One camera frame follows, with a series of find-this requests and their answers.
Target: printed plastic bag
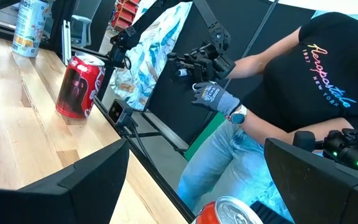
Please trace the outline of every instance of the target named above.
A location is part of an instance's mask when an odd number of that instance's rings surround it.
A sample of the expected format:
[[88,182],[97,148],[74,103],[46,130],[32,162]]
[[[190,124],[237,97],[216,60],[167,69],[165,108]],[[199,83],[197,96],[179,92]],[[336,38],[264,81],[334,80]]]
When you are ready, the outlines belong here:
[[[141,0],[134,22],[154,2],[154,0]],[[141,35],[139,44],[127,51],[132,68],[114,71],[110,79],[111,88],[134,109],[144,110],[167,62],[167,54],[172,51],[183,28],[191,4],[191,2],[182,2],[167,9]]]

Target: red storage bin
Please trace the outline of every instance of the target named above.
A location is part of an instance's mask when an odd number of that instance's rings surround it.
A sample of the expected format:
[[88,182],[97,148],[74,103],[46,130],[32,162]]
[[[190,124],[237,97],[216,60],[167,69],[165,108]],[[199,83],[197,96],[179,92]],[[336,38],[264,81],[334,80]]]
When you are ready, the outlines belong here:
[[135,19],[138,3],[139,0],[119,0],[111,26],[119,31],[131,26]]

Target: gray glove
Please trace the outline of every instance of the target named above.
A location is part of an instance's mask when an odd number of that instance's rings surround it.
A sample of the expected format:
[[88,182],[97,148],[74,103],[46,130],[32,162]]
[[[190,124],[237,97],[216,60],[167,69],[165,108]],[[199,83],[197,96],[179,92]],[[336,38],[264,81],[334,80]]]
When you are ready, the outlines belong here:
[[197,83],[194,86],[194,105],[206,107],[209,110],[221,112],[224,116],[230,116],[241,104],[240,100],[222,87],[210,82]]

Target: wristwatch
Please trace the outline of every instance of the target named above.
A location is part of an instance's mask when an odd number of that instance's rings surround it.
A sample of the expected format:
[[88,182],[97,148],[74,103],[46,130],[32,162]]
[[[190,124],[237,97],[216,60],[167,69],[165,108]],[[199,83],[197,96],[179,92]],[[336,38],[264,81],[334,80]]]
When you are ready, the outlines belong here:
[[232,124],[240,125],[246,120],[247,108],[245,106],[240,106],[238,109],[230,115],[229,121]]

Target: can pull tab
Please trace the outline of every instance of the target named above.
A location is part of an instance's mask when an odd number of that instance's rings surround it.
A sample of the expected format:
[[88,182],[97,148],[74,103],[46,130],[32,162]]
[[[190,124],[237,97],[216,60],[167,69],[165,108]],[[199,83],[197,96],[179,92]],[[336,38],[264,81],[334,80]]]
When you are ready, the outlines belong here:
[[86,62],[89,62],[89,63],[93,63],[94,62],[94,60],[90,60],[89,58],[85,58],[84,59]]
[[247,219],[241,214],[236,214],[234,216],[234,221],[235,221],[236,224],[249,224]]

